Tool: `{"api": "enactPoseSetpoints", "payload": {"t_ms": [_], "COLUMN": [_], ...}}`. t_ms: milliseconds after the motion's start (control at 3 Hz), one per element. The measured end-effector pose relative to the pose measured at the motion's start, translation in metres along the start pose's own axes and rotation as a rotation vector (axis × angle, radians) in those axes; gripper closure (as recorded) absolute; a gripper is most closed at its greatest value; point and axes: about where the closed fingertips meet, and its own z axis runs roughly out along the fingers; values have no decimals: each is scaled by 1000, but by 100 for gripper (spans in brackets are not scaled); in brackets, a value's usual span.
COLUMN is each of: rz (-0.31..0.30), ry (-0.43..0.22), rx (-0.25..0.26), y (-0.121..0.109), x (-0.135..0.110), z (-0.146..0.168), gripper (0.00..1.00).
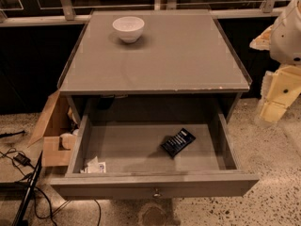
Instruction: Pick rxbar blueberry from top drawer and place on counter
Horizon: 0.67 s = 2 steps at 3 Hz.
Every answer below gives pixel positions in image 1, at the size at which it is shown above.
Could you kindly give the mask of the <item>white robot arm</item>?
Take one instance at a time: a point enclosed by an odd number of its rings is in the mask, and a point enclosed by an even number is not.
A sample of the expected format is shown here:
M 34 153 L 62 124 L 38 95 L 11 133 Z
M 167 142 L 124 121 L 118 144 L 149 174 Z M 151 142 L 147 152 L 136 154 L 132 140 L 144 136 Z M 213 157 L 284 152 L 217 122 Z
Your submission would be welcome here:
M 292 0 L 249 47 L 280 63 L 262 79 L 258 111 L 259 121 L 277 123 L 301 94 L 301 0 Z

